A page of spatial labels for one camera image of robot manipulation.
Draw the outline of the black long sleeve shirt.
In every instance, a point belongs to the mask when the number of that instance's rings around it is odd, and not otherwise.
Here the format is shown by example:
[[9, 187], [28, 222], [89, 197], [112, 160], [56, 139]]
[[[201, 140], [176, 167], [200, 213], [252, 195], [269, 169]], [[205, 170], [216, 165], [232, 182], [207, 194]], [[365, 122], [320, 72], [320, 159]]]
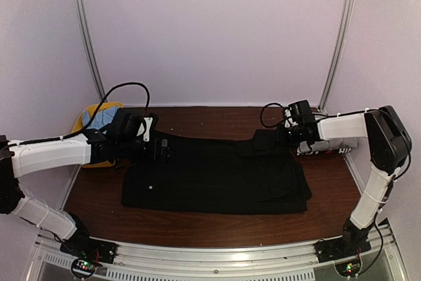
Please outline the black long sleeve shirt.
[[228, 215], [302, 213], [312, 192], [302, 165], [275, 130], [248, 140], [187, 138], [154, 131], [169, 140], [166, 163], [139, 161], [122, 185], [125, 207]]

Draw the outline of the grey shirt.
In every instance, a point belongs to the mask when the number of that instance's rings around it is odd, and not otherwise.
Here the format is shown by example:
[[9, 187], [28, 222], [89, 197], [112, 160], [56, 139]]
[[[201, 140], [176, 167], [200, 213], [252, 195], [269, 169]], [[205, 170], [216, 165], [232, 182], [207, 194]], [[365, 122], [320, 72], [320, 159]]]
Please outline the grey shirt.
[[327, 151], [341, 148], [355, 149], [358, 147], [358, 139], [356, 138], [336, 138], [332, 140], [320, 140], [312, 144], [308, 144], [307, 141], [301, 142], [299, 150], [302, 152], [310, 151]]

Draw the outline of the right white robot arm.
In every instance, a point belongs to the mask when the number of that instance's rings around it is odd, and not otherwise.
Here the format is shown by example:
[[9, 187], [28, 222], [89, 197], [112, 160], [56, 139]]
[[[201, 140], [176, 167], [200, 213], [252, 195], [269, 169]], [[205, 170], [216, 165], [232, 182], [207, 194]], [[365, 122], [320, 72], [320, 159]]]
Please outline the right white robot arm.
[[361, 198], [349, 217], [351, 227], [364, 230], [373, 225], [387, 201], [394, 181], [410, 163], [412, 141], [392, 106], [353, 113], [313, 113], [307, 101], [290, 104], [276, 127], [280, 143], [298, 147], [321, 141], [349, 138], [368, 140], [371, 170]]

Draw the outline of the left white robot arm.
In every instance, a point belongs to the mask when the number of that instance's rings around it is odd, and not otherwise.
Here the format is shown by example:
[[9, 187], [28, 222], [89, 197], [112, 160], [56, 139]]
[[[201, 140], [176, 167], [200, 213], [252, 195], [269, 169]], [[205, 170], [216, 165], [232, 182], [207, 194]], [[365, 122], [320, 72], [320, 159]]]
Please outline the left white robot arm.
[[70, 138], [58, 137], [39, 141], [1, 141], [1, 213], [14, 214], [34, 226], [68, 241], [80, 257], [95, 250], [87, 228], [80, 219], [52, 209], [21, 189], [18, 179], [34, 172], [70, 165], [95, 165], [119, 159], [166, 161], [172, 152], [168, 140], [153, 141], [148, 135], [109, 136], [89, 129]]

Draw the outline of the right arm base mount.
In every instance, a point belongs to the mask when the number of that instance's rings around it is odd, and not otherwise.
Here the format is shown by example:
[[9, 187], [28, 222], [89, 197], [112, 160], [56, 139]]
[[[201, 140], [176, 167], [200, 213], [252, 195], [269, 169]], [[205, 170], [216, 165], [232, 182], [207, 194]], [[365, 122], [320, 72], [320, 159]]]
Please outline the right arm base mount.
[[359, 229], [347, 219], [342, 235], [330, 240], [320, 239], [313, 246], [319, 263], [339, 261], [336, 272], [345, 278], [357, 277], [362, 272], [361, 253], [371, 250], [368, 233], [373, 227]]

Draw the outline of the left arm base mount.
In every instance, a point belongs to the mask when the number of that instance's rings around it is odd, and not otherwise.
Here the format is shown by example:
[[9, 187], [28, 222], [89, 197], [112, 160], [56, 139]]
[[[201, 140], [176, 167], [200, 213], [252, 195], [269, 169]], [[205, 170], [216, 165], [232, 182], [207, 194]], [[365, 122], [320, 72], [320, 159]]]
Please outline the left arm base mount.
[[117, 245], [114, 242], [91, 238], [82, 221], [75, 214], [70, 213], [70, 216], [76, 225], [75, 233], [68, 240], [56, 234], [53, 236], [55, 241], [60, 243], [62, 252], [75, 257], [70, 265], [72, 275], [77, 280], [86, 280], [92, 277], [103, 263], [114, 263]]

